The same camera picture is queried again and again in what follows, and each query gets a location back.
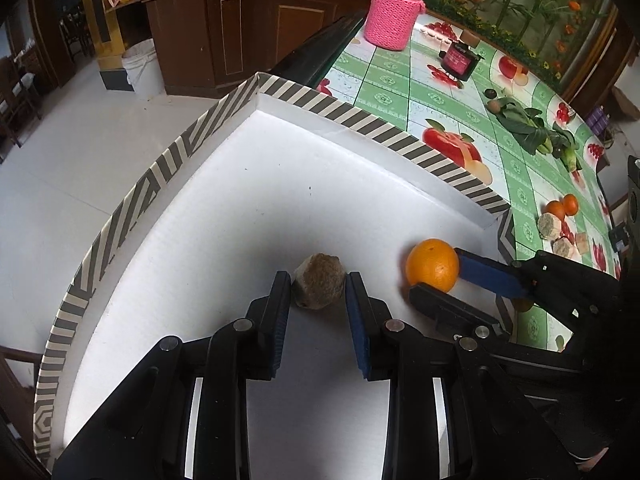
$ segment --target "small black container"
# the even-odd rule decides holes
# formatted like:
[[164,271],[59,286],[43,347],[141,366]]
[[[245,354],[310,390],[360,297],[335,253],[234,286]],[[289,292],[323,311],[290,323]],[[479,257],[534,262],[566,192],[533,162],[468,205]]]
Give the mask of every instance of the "small black container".
[[469,46],[475,48],[480,39],[468,30],[463,30],[460,40],[451,43],[440,64],[445,72],[460,81],[466,81],[473,73],[482,56],[472,52]]

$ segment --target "pink label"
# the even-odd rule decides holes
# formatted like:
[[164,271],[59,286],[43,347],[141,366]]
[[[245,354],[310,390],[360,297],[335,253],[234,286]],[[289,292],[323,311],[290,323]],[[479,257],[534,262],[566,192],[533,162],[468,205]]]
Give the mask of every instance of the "pink label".
[[447,50],[447,55],[444,57],[444,62],[458,75],[463,75],[471,60],[460,54],[453,46],[450,46],[449,50]]

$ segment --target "silver bolt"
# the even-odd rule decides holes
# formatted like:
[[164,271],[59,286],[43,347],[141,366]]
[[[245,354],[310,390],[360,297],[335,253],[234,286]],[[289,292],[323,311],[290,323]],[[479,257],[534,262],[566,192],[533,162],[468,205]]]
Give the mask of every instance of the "silver bolt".
[[476,335],[480,339],[486,339],[489,337],[489,329],[484,325],[476,326]]
[[240,319],[236,319],[234,321],[234,330],[236,332],[246,332],[247,330],[251,330],[251,327],[254,325],[254,322],[245,317],[241,317]]
[[389,332],[402,332],[402,330],[404,330],[404,323],[399,319],[387,319],[385,321],[385,327]]
[[160,340],[160,349],[168,352],[178,346],[180,340],[175,335],[168,335]]
[[476,348],[478,348],[478,343],[471,337],[460,338],[459,343],[460,348],[466,350],[467,352],[473,352]]

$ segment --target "orange fruit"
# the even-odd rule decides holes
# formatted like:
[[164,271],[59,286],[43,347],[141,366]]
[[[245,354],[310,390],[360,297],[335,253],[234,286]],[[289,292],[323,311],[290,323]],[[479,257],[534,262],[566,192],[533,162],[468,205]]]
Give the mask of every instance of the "orange fruit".
[[564,212],[569,216],[573,216],[578,212],[578,199],[571,193],[564,196],[562,205],[564,206]]
[[453,248],[437,238],[417,244],[409,253],[404,275],[410,285],[427,283],[449,292],[458,279],[460,263]]
[[545,207],[545,213],[551,213],[553,216],[556,216],[561,220],[564,220],[564,216],[566,215],[564,206],[562,203],[558,202],[558,200],[552,200],[549,202]]

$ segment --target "bottle cap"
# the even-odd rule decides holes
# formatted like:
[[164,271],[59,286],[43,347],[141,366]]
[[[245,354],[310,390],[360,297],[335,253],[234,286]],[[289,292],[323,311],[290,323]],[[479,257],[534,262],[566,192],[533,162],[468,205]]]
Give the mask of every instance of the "bottle cap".
[[460,34],[460,41],[468,44],[471,48],[476,48],[480,44],[480,38],[468,30],[462,31],[462,34]]

